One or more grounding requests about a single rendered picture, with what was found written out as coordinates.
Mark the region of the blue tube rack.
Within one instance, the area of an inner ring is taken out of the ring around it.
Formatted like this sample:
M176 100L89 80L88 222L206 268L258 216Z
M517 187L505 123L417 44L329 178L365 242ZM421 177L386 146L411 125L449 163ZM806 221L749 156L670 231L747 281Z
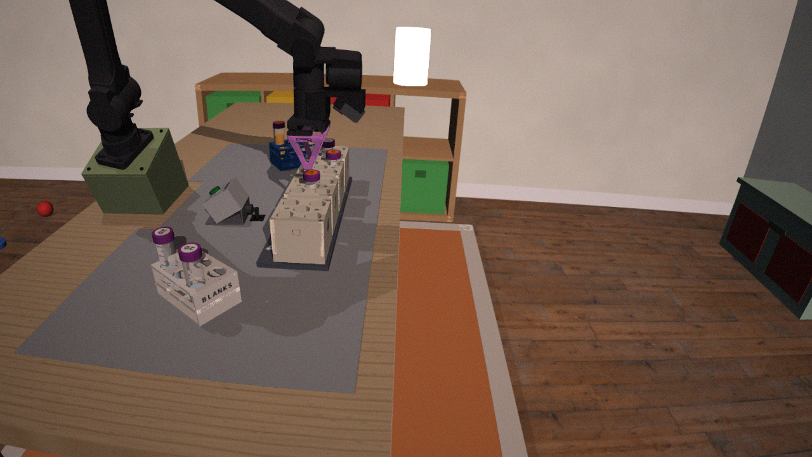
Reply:
M288 140L285 140L285 143L282 145L275 145L275 142L269 142L269 147L270 147L270 162L273 165L275 165L275 167L278 168L279 170L283 171L287 169L301 167L301 161L299 161L299 158L296 156L297 154L295 153L295 150L293 150L292 145L288 142ZM289 147L289 148L281 149L281 147ZM280 154L282 151L285 151L285 154ZM283 162L285 164L282 164Z

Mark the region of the beige bucket adapter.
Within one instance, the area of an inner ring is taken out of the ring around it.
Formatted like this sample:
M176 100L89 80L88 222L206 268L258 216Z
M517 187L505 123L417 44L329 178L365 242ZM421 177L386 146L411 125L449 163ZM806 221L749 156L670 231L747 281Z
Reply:
M273 262L325 264L332 242L331 199L282 197L270 231Z
M344 195L344 160L340 160L340 165L337 166L329 166L327 165L327 160L315 160L312 169L317 169L321 173L321 177L323 178L337 178L337 184L339 184L339 212L341 210L341 205L343 202L343 195ZM297 170L296 176L303 176L304 171L306 169L299 167Z
M312 145L311 150L313 152L313 148L315 145ZM347 184L349 180L349 147L334 147L336 150L341 151L341 159L344 160L344 193L347 190ZM327 160L327 154L322 153L322 148L317 156L317 160Z
M298 184L297 184L298 183ZM321 184L320 184L321 183ZM288 185L284 197L293 199L331 199L332 213L332 236L336 230L337 216L339 216L339 191L337 190L337 178L322 178L319 180L319 187L308 189L302 176L294 176Z

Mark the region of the beige tube rack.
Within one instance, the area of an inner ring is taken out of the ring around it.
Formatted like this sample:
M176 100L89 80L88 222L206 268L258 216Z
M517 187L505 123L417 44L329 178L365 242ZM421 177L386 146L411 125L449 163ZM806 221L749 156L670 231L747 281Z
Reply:
M179 252L176 253L179 262L177 267L164 270L160 267L160 261L150 264L159 296L199 326L242 303L237 271L207 253L201 253L201 260L212 263L208 267L202 264L206 283L200 288L187 286ZM226 273L221 276L213 271L218 268L224 269ZM174 277L174 273L179 271L181 279ZM168 286L164 277L173 282L173 286ZM188 294L192 296L193 303L190 303Z

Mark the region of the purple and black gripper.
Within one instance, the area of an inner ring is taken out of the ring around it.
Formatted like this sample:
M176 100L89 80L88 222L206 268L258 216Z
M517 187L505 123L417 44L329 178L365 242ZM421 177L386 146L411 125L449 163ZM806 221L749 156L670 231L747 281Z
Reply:
M307 121L306 120L306 93L316 93L323 91L324 88L318 89L297 89L294 88L294 107L295 114L292 115L287 121L287 139L295 150L297 157L301 160L304 169L312 169L315 160L321 150L322 144L327 136L327 132L331 126L329 121L330 114L326 121ZM289 129L292 128L292 129ZM327 132L325 132L327 131ZM321 134L313 134L313 132L321 132ZM325 134L325 136L324 136ZM301 151L301 147L297 142L302 142L303 147L308 156L308 162ZM315 143L313 152L308 142ZM322 144L321 144L322 143Z

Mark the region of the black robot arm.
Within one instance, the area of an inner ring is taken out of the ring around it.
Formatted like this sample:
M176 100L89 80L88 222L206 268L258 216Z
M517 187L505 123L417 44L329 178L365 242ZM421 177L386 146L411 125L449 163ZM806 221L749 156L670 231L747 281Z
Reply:
M362 118L365 113L362 54L357 50L321 47L325 29L319 18L287 0L215 2L244 18L293 56L294 88L324 88L321 92L306 93L307 121L327 120L331 96L337 96L333 108L341 115L354 123ZM89 71L87 115L101 133L103 149L95 159L105 167L126 169L154 139L150 130L137 129L136 123L131 122L134 116L131 110L143 102L140 86L130 76L128 66L120 62L107 0L69 0L69 3ZM324 87L323 63L329 87Z

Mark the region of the grey flat mat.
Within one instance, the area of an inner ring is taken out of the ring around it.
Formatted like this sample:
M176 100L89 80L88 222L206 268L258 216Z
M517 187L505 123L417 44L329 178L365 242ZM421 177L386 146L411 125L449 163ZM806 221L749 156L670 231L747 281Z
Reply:
M242 303L197 325L159 296L155 229L136 229L15 354L256 385L354 394L388 149L349 148L353 177L329 271L256 267L298 168L279 170L269 145L229 143L188 182L203 182L160 227L175 253L195 242L237 271ZM234 177L263 221L205 225L215 186ZM159 228L160 228L159 227Z

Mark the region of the white button box with label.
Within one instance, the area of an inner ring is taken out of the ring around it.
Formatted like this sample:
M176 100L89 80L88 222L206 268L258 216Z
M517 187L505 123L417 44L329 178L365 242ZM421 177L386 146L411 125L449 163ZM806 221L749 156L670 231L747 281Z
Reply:
M249 195L236 177L221 186L216 186L209 193L203 202L203 206L211 215L205 225L244 225L248 214L253 214L253 211L256 214L251 216L250 221L265 219L266 215L259 216L258 206L250 204Z

